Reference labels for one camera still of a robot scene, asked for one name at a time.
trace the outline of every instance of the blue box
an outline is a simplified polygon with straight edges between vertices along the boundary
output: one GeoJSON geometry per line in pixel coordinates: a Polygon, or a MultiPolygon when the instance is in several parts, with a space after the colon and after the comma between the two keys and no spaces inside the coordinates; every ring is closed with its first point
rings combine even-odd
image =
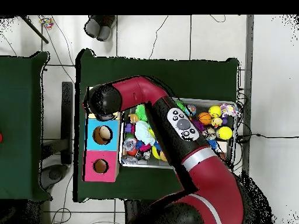
{"type": "Polygon", "coordinates": [[[87,127],[87,147],[88,151],[117,151],[119,145],[119,120],[109,120],[105,122],[98,121],[96,119],[88,119],[87,127]],[[107,126],[112,130],[112,140],[106,145],[97,144],[92,137],[93,130],[98,126],[107,126]]]}

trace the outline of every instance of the robot control buttons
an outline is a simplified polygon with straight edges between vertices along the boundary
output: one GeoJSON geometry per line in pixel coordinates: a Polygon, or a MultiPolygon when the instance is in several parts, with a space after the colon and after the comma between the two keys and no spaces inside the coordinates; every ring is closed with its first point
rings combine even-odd
{"type": "Polygon", "coordinates": [[[198,131],[181,109],[170,109],[167,113],[167,119],[184,141],[195,141],[199,138],[198,131]]]}

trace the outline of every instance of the dark green tablecloth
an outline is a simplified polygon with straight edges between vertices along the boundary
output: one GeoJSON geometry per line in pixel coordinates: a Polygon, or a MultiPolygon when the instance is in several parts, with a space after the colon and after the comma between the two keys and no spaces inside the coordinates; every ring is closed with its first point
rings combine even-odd
{"type": "Polygon", "coordinates": [[[47,52],[0,56],[0,199],[47,200],[39,186],[41,71],[47,52]]]}
{"type": "Polygon", "coordinates": [[[174,92],[173,96],[190,99],[236,101],[238,60],[173,61],[95,57],[89,49],[76,59],[74,200],[84,198],[126,198],[155,200],[180,190],[173,170],[121,167],[115,183],[83,182],[85,111],[82,100],[86,87],[134,75],[159,78],[174,92]]]}

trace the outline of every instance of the silver band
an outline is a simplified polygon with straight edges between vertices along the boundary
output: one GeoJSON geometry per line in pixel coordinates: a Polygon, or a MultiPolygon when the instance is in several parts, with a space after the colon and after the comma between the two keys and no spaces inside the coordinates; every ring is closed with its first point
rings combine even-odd
{"type": "Polygon", "coordinates": [[[211,205],[211,203],[209,201],[207,201],[205,198],[198,196],[196,194],[190,194],[189,196],[195,197],[195,198],[199,199],[201,202],[203,202],[209,208],[211,213],[213,214],[216,224],[222,224],[216,209],[211,205]]]}
{"type": "Polygon", "coordinates": [[[186,168],[187,171],[190,171],[199,162],[202,162],[203,160],[206,160],[212,156],[217,156],[217,155],[210,147],[204,148],[204,149],[198,150],[197,152],[192,154],[190,157],[188,157],[188,159],[185,160],[182,163],[182,165],[186,168]]]}

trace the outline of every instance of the box hole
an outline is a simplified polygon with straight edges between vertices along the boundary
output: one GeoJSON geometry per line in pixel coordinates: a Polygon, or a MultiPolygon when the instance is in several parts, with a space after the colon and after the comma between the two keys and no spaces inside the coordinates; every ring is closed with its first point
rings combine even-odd
{"type": "Polygon", "coordinates": [[[93,130],[92,138],[99,145],[107,145],[112,140],[113,133],[108,126],[101,125],[93,130]]]}
{"type": "Polygon", "coordinates": [[[104,159],[98,159],[93,163],[93,169],[97,173],[106,173],[108,168],[108,162],[104,159]]]}

